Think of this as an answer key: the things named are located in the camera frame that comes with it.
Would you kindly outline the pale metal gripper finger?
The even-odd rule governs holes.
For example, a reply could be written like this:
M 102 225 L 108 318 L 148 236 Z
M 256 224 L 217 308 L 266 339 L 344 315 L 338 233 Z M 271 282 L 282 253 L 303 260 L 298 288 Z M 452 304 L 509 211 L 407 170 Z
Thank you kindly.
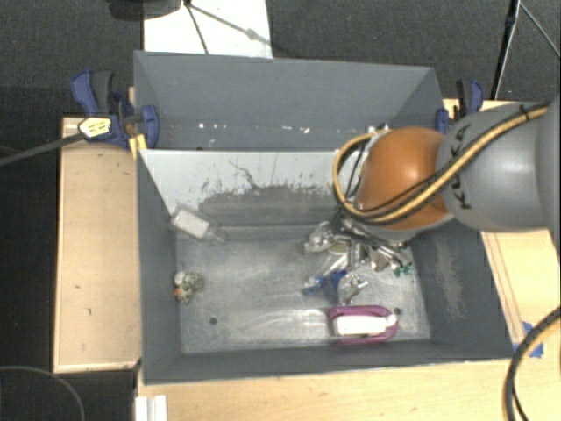
M 368 280 L 358 273 L 346 274 L 338 282 L 338 301 L 340 303 L 351 303 L 352 299 L 368 285 Z
M 323 263 L 304 280 L 302 293 L 311 296 L 319 292 L 335 274 L 345 271 L 348 258 L 346 255 L 330 255 Z

